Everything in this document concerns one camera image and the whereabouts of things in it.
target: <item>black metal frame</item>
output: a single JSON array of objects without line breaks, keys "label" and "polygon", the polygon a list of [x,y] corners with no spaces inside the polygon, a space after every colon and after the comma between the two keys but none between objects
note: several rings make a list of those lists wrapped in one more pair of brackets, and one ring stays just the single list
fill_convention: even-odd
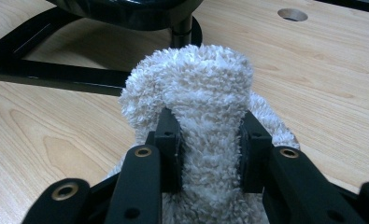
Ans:
[{"label": "black metal frame", "polygon": [[[0,81],[120,95],[130,72],[41,63],[23,60],[33,48],[54,32],[81,17],[58,7],[44,11],[0,39]],[[171,47],[202,44],[202,30],[190,16],[171,27]]]},{"label": "black metal frame", "polygon": [[[263,194],[271,223],[369,223],[369,183],[359,195],[339,188],[305,153],[273,147],[271,135],[250,112],[242,121],[241,189]],[[81,179],[51,185],[23,224],[161,223],[162,192],[181,191],[183,153],[179,124],[164,109],[157,130],[145,145],[127,152],[119,174],[92,188]]]}]

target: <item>white fluffy towel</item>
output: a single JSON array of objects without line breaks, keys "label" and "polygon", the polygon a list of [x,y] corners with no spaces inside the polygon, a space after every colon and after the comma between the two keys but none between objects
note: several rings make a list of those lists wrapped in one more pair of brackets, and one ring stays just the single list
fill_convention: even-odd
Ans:
[{"label": "white fluffy towel", "polygon": [[[299,148],[271,107],[250,90],[247,57],[219,46],[154,52],[126,81],[122,114],[145,143],[164,107],[172,110],[184,140],[183,190],[163,195],[163,223],[267,223],[261,195],[244,194],[237,172],[239,124],[248,110],[275,146]],[[121,162],[109,175],[116,174]]]}]

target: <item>wooden table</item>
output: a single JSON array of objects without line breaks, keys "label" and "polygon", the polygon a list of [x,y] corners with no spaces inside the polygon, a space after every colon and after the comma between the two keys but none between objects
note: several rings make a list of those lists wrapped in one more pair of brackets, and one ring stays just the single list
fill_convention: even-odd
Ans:
[{"label": "wooden table", "polygon": [[[50,7],[41,0],[0,1],[0,38]],[[282,8],[308,19],[283,20]],[[205,44],[250,57],[253,90],[330,181],[355,192],[369,181],[369,13],[310,0],[205,0],[194,16]],[[167,30],[133,32],[81,20],[27,59],[129,70],[168,39]],[[134,142],[117,100],[0,82],[0,223],[21,222],[55,181],[79,177],[94,185],[106,175]]]}]

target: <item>screw hole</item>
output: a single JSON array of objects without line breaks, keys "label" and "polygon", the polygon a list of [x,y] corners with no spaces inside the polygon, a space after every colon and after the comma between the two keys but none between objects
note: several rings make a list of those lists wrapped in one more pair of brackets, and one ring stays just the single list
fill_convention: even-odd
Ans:
[{"label": "screw hole", "polygon": [[327,211],[327,216],[329,216],[330,219],[336,221],[336,222],[345,222],[344,217],[339,214],[338,212],[334,211],[334,210],[328,210]]},{"label": "screw hole", "polygon": [[73,197],[78,191],[78,184],[70,182],[61,185],[52,192],[52,199],[55,201],[63,201]]},{"label": "screw hole", "polygon": [[128,208],[125,211],[125,217],[128,219],[135,219],[140,216],[140,210],[137,208]]},{"label": "screw hole", "polygon": [[282,8],[277,14],[287,21],[306,21],[308,18],[304,12],[294,8]]},{"label": "screw hole", "polygon": [[141,147],[138,150],[135,151],[135,155],[137,157],[147,157],[149,155],[151,155],[151,149],[147,148],[147,147]]},{"label": "screw hole", "polygon": [[291,158],[291,159],[295,159],[295,158],[298,158],[300,156],[298,154],[298,152],[296,152],[292,149],[288,149],[288,148],[281,149],[280,154],[282,154],[283,156],[285,156],[287,158]]}]

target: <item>chair leg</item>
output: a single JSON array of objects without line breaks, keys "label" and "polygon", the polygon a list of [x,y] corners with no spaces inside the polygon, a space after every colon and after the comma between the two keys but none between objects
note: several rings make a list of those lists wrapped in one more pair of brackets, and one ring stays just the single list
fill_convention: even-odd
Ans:
[{"label": "chair leg", "polygon": [[180,49],[192,42],[192,15],[172,28],[171,48]]}]

